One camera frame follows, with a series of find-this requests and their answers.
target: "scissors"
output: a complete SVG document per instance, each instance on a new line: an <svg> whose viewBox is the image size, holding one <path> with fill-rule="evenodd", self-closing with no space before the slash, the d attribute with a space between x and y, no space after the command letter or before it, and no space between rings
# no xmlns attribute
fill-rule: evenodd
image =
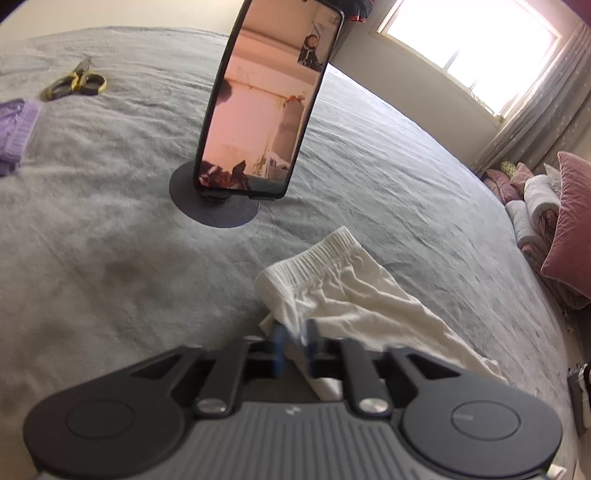
<svg viewBox="0 0 591 480"><path fill-rule="evenodd" d="M107 79L90 70L90 59L81 61L69 75L54 82L45 90L47 100L80 92L82 95L98 95L107 88Z"/></svg>

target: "window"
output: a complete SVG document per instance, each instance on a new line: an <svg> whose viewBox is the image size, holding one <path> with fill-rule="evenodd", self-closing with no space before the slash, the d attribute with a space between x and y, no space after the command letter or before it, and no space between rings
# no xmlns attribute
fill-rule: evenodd
<svg viewBox="0 0 591 480"><path fill-rule="evenodd" d="M522 0L399 0L378 32L415 50L504 116L561 35Z"/></svg>

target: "green patterned pillow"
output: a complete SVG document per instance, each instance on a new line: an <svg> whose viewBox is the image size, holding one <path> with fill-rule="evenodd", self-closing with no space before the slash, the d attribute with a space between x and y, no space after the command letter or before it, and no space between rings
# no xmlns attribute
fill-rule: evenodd
<svg viewBox="0 0 591 480"><path fill-rule="evenodd" d="M501 162L501 171L507 175L509 178L511 178L513 175L515 175L515 172L517 171L517 167L515 166L514 163L511 163L508 160L505 160L503 162Z"/></svg>

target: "bed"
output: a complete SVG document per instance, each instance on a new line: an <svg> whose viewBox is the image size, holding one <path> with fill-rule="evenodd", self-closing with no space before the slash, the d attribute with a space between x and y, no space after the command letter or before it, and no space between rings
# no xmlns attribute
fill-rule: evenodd
<svg viewBox="0 0 591 480"><path fill-rule="evenodd" d="M556 409L556 463L571 475L565 372L578 343L503 206L393 107L329 67L283 200L228 230L176 209L168 180L194 156L225 43L196 30L94 28L0 47L0 100L38 97L86 55L109 81L103 95L45 104L22 168L0 180L0 476L34 472L21 425L37 401L179 344L218 348L255 332L267 313L256 275L342 225L511 383ZM295 373L287 383L310 395Z"/></svg>

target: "white pillow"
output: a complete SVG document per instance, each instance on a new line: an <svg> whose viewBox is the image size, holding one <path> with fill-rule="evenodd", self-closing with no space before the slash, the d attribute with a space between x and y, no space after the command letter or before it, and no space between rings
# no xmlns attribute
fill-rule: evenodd
<svg viewBox="0 0 591 480"><path fill-rule="evenodd" d="M550 187L554 190L554 193L560 198L560 192L562 191L562 178L560 177L560 170L554 168L552 165L544 163L548 180L550 181Z"/></svg>

